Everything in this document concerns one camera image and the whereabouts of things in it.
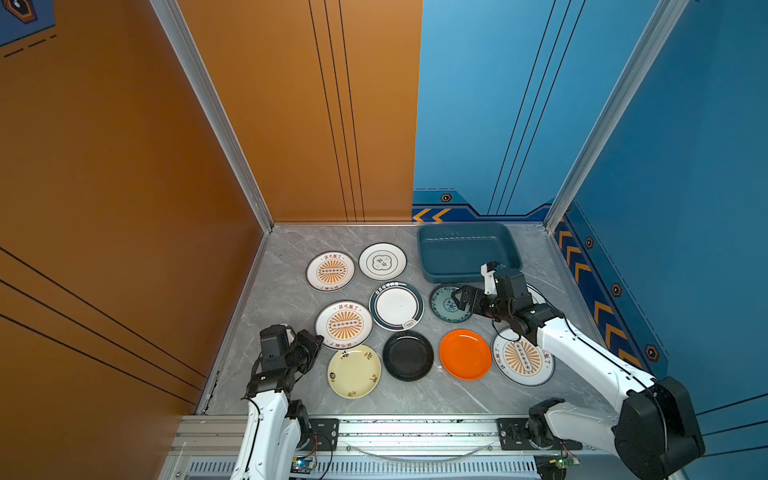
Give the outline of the teal patterned plate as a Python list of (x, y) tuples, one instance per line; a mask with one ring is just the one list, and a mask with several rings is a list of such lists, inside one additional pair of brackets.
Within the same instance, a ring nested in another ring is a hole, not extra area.
[(451, 311), (457, 306), (451, 298), (451, 293), (457, 289), (455, 284), (441, 284), (435, 287), (429, 297), (432, 312), (448, 323), (462, 323), (471, 317), (452, 317)]

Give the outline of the white plate dark rim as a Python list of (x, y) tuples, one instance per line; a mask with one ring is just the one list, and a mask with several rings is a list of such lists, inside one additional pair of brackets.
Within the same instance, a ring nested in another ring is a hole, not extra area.
[(418, 290), (411, 284), (399, 281), (382, 284), (369, 300), (374, 322), (392, 332), (413, 328), (422, 319), (424, 309), (424, 301)]

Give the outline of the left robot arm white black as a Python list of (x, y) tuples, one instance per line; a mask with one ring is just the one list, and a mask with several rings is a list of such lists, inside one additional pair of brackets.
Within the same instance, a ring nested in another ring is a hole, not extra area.
[(311, 438), (305, 405), (291, 398), (314, 366), (323, 337), (275, 324), (259, 334), (261, 351), (242, 400), (248, 414), (233, 479), (287, 479), (294, 452)]

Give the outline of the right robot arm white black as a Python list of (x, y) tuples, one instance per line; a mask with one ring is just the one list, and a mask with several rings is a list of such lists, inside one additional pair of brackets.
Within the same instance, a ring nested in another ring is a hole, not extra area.
[(678, 380), (657, 379), (583, 335), (546, 299), (535, 300), (521, 271), (497, 262), (482, 266), (484, 285), (461, 285), (457, 308), (507, 323), (586, 380), (612, 413), (552, 398), (529, 410), (530, 441), (551, 447), (564, 440), (618, 457), (639, 479), (665, 479), (704, 456), (705, 442), (691, 396)]

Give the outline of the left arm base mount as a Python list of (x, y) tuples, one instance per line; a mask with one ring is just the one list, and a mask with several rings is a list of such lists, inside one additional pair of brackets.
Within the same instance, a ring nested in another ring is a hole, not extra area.
[(299, 451), (332, 452), (337, 449), (340, 420), (338, 418), (309, 418), (301, 420)]

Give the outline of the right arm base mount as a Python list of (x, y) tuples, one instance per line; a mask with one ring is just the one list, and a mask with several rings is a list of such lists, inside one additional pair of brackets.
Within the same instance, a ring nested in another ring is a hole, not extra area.
[(500, 447), (503, 451), (534, 451), (555, 450), (562, 447), (568, 450), (580, 451), (584, 445), (572, 440), (544, 439), (534, 440), (528, 429), (528, 419), (499, 418), (496, 420)]

